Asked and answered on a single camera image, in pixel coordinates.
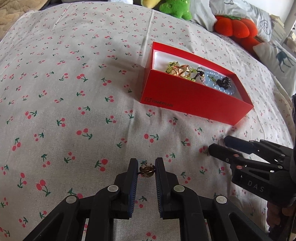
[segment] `cherry print fabric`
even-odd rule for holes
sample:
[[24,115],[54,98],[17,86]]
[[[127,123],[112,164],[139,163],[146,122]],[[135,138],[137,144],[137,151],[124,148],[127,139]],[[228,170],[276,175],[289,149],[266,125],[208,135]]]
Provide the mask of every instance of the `cherry print fabric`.
[[[235,72],[254,109],[229,126],[140,104],[153,41]],[[0,43],[0,240],[24,239],[67,195],[113,184],[130,158],[141,165],[163,157],[180,184],[227,196],[267,230],[266,201],[232,184],[229,166],[207,147],[226,135],[291,147],[291,102],[275,83],[241,48],[140,6],[79,2],[24,14]],[[217,107],[235,111],[219,100]],[[114,237],[179,240],[178,225],[159,218],[155,179],[139,177],[133,217],[115,221]]]

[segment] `screw head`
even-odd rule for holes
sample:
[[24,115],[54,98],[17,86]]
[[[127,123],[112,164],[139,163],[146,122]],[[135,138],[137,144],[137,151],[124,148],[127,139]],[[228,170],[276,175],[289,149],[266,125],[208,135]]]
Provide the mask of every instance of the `screw head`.
[[118,191],[118,186],[116,186],[116,185],[110,185],[109,187],[108,187],[108,191],[109,192],[117,192]]
[[183,187],[182,185],[176,185],[176,186],[174,186],[174,190],[176,192],[184,192],[185,187]]
[[76,202],[76,200],[77,198],[75,196],[69,196],[66,198],[66,202],[70,204]]
[[218,196],[218,197],[216,197],[216,201],[217,201],[218,203],[224,204],[224,203],[227,202],[227,198],[224,197],[224,196]]

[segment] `deer silhouette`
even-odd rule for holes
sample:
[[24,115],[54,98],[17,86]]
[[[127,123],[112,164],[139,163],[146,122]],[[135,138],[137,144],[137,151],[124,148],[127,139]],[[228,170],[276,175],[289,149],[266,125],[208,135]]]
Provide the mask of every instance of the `deer silhouette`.
[[277,60],[279,61],[279,68],[281,69],[281,71],[284,73],[284,71],[282,70],[282,68],[281,68],[281,64],[283,63],[285,66],[288,66],[289,68],[291,68],[291,66],[289,66],[289,65],[287,65],[286,63],[285,63],[285,58],[286,59],[288,59],[288,61],[290,62],[290,64],[292,65],[292,66],[294,66],[293,64],[292,64],[292,62],[291,62],[291,60],[294,62],[294,63],[296,63],[293,59],[291,59],[285,52],[284,52],[284,50],[281,48],[281,47],[279,47],[279,46],[277,46],[277,45],[275,45],[275,44],[271,44],[274,48],[277,48],[277,49],[279,49],[280,50],[280,52],[276,55],[276,58],[277,58]]

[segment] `white wall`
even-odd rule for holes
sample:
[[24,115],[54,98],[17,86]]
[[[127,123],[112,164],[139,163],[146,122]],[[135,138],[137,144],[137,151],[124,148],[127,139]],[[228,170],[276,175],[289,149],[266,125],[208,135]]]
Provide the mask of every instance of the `white wall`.
[[246,0],[266,12],[279,16],[284,23],[291,10],[294,0]]

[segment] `red box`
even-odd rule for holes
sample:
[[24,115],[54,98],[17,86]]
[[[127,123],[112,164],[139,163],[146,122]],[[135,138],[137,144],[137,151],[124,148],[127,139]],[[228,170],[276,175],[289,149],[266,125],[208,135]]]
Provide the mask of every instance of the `red box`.
[[[159,51],[195,62],[229,77],[235,84],[236,91],[239,92],[241,99],[202,83],[192,82],[153,69],[155,52]],[[171,57],[171,62],[175,61],[174,56]],[[235,73],[195,54],[157,42],[153,42],[147,60],[140,102],[197,115],[229,125],[238,123],[254,107]]]

